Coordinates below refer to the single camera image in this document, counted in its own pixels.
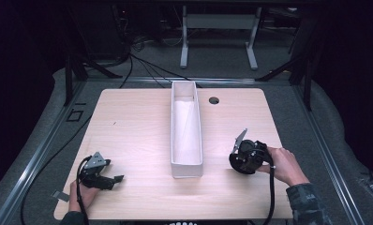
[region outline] metal stand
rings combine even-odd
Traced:
[[[215,29],[251,29],[249,42],[246,42],[248,62],[253,70],[258,68],[253,52],[253,43],[257,34],[261,8],[256,15],[217,15],[217,14],[187,14],[187,7],[183,6],[183,49],[181,51],[180,68],[187,67],[187,29],[215,28]]]

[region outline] wooden table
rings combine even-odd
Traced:
[[[84,135],[64,192],[83,158],[99,152],[111,159],[103,176],[124,174],[113,190],[100,191],[90,219],[176,220],[266,218],[269,175],[243,175],[228,161],[235,138],[281,146],[261,89],[198,89],[201,109],[203,177],[174,179],[171,168],[171,89],[104,90]],[[211,104],[209,98],[219,99]],[[273,218],[291,218],[287,185],[275,181]],[[59,201],[61,219],[67,202]]]

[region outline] metal bar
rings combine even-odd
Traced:
[[[316,139],[320,146],[321,158],[323,159],[323,163],[327,169],[327,172],[329,173],[330,178],[333,181],[333,185],[336,188],[336,192],[344,207],[347,217],[350,220],[350,223],[360,225],[365,224],[359,213],[359,210],[355,205],[355,202],[353,201],[350,191],[348,190],[347,184],[345,183],[344,178],[342,178],[341,172],[336,166],[336,162],[332,156],[329,146],[327,145],[323,135],[321,134],[321,129],[319,128],[319,125],[315,120],[314,113],[309,112],[308,109],[305,107],[305,104],[302,99],[303,93],[299,89],[299,87],[293,86],[292,88],[299,104],[301,105],[301,108],[304,110],[306,114],[306,118],[308,119],[309,125],[311,125],[311,128],[316,136]]]
[[[272,86],[290,86],[289,81],[275,81],[269,82],[256,82],[254,79],[211,79],[211,78],[188,78],[198,84],[210,84],[210,85],[272,85]],[[105,79],[105,78],[89,78],[88,82],[111,82],[111,83],[122,83],[124,79]],[[184,78],[162,78],[162,77],[130,77],[127,82],[130,83],[160,83],[170,84],[173,81],[185,81]]]
[[[75,97],[71,100],[73,104],[79,93],[84,88],[84,82],[79,82],[75,87]],[[11,190],[8,198],[0,209],[0,224],[9,224],[14,214],[17,212],[18,207],[20,207],[22,202],[22,197],[25,191],[29,188],[32,181],[35,179],[37,172],[41,168],[44,159],[50,152],[50,147],[52,141],[56,135],[56,132],[61,126],[61,123],[65,120],[66,115],[70,112],[70,107],[64,107],[59,113],[58,117],[55,119],[52,128],[50,129],[48,135],[40,143],[37,151],[32,156],[25,170],[23,171],[20,179],[15,185],[14,189]]]

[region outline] gray carpet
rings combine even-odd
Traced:
[[[187,69],[179,68],[180,45],[170,47],[163,43],[147,42],[141,52],[133,53],[153,64],[188,78],[254,79],[265,75],[271,69],[277,68],[289,60],[290,56],[287,51],[291,44],[291,37],[273,31],[262,31],[255,47],[259,69],[252,71],[248,66],[246,50],[244,49],[246,38],[248,38],[248,32],[239,31],[219,33],[206,31],[202,34],[193,35],[189,40],[190,50]],[[110,67],[109,70],[126,75],[129,66],[130,62],[127,61],[120,66]],[[123,88],[162,88],[155,81],[136,82],[136,78],[146,77],[149,79],[151,75],[137,60],[133,60],[133,66],[131,76]],[[65,100],[64,70],[53,74],[56,86],[52,98],[28,143],[0,183],[0,209],[21,177],[29,160],[50,132],[50,128],[54,125],[55,119],[61,111],[72,109],[82,111],[82,117],[79,122],[67,122],[66,118],[62,120],[61,126],[52,140],[52,145],[50,145],[50,153],[46,158],[60,150],[70,137],[78,132],[78,129],[93,113],[100,92],[106,88],[118,88],[123,81],[121,79],[107,79],[94,70],[90,70],[89,74],[91,78],[87,82],[75,82],[75,87],[80,87],[82,91],[75,96],[75,100],[67,108],[63,107]],[[160,72],[160,74],[167,78],[174,77],[165,72]],[[296,155],[309,180],[317,185],[318,191],[329,209],[332,221],[334,224],[350,224],[332,178],[323,163],[320,146],[308,122],[306,111],[299,101],[299,96],[295,94],[294,87],[287,85],[285,82],[289,75],[290,73],[285,72],[269,83],[239,83],[237,85],[205,83],[201,86],[203,88],[261,88],[267,97],[280,140],[284,147],[290,149]],[[170,83],[163,85],[166,88],[170,87]],[[373,224],[373,196],[370,195],[366,187],[361,185],[361,180],[366,179],[362,173],[367,172],[367,169],[356,160],[352,151],[344,142],[342,120],[331,100],[315,83],[312,87],[312,109],[313,115],[320,125],[321,133],[344,177],[363,221],[366,224]],[[51,195],[55,190],[62,190],[85,130],[86,126],[77,133],[70,143],[65,145],[62,152],[52,160],[37,178],[24,207],[26,224],[58,223],[52,215],[57,200]],[[262,223],[262,220],[254,221],[258,224]],[[21,224],[20,208],[12,215],[9,223]],[[119,222],[93,221],[91,224],[119,224]],[[273,220],[271,224],[285,224],[285,222],[277,219]]]

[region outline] black cable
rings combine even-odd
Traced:
[[[274,178],[275,178],[275,166],[274,162],[270,162],[270,171],[269,171],[269,188],[271,190],[271,206],[269,208],[269,214],[266,220],[263,222],[264,225],[269,224],[272,218],[272,214],[274,213],[275,209],[275,185],[274,185]]]
[[[164,86],[157,81],[157,79],[154,77],[154,75],[152,75],[152,73],[149,71],[149,69],[146,67],[146,65],[141,61],[139,60],[139,62],[142,64],[142,66],[145,68],[146,72],[148,72],[148,74],[152,77],[152,79],[154,79],[154,81],[159,84],[159,86],[161,86],[162,88],[164,88]]]
[[[130,74],[131,74],[131,71],[133,70],[133,59],[132,59],[131,57],[129,57],[129,58],[130,58],[130,71],[128,72],[127,76],[125,77],[125,80],[122,82],[122,84],[120,85],[119,88],[122,88],[122,87],[125,85],[125,83],[126,83],[128,77],[129,77]]]
[[[176,76],[176,77],[179,77],[179,78],[185,79],[185,80],[187,80],[187,81],[191,81],[191,80],[190,80],[189,78],[187,78],[187,77],[184,77],[184,76],[182,76],[182,75],[176,74],[176,73],[171,72],[171,71],[168,71],[168,70],[166,70],[166,69],[164,69],[164,68],[162,68],[162,67],[159,67],[159,66],[157,66],[157,65],[155,65],[155,64],[153,64],[153,63],[150,63],[150,62],[148,62],[148,61],[146,61],[146,60],[144,60],[144,59],[141,59],[141,58],[135,56],[135,55],[132,54],[132,53],[130,54],[130,56],[133,57],[133,58],[135,58],[135,59],[137,59],[137,60],[141,60],[141,61],[143,61],[144,63],[146,63],[146,64],[148,64],[148,65],[151,65],[151,66],[153,66],[153,67],[155,67],[155,68],[158,68],[158,69],[160,69],[160,70],[162,70],[162,71],[164,71],[164,72],[167,72],[167,73],[169,73],[169,74],[171,74],[171,75],[173,75],[173,76]]]
[[[79,164],[78,170],[76,171],[76,195],[77,195],[77,201],[78,201],[79,207],[81,208],[81,211],[82,211],[82,214],[83,214],[84,225],[89,225],[89,222],[88,222],[87,212],[86,212],[86,209],[84,207],[84,203],[83,203],[83,199],[82,199],[81,183],[79,181],[79,173],[81,172],[81,168],[82,168],[83,163],[90,160],[90,158],[91,158],[91,156],[90,157],[85,157],[82,160],[81,164]]]
[[[50,157],[47,162],[42,166],[42,168],[37,172],[37,175],[33,178],[31,184],[29,185],[28,189],[25,191],[25,194],[23,195],[22,197],[22,202],[21,202],[21,213],[20,213],[20,217],[21,217],[21,224],[22,225],[25,225],[25,221],[23,219],[23,209],[25,207],[25,202],[26,202],[26,196],[28,195],[31,187],[35,184],[35,181],[37,180],[37,178],[40,176],[40,174],[43,172],[43,170],[49,165],[49,163],[62,151],[65,149],[65,147],[76,137],[76,135],[82,130],[82,128],[87,124],[88,121],[90,121],[92,115],[90,115],[86,121],[82,124],[82,126],[75,132],[75,134],[72,135],[72,137],[70,137],[70,139],[54,154],[52,155],[52,157]]]

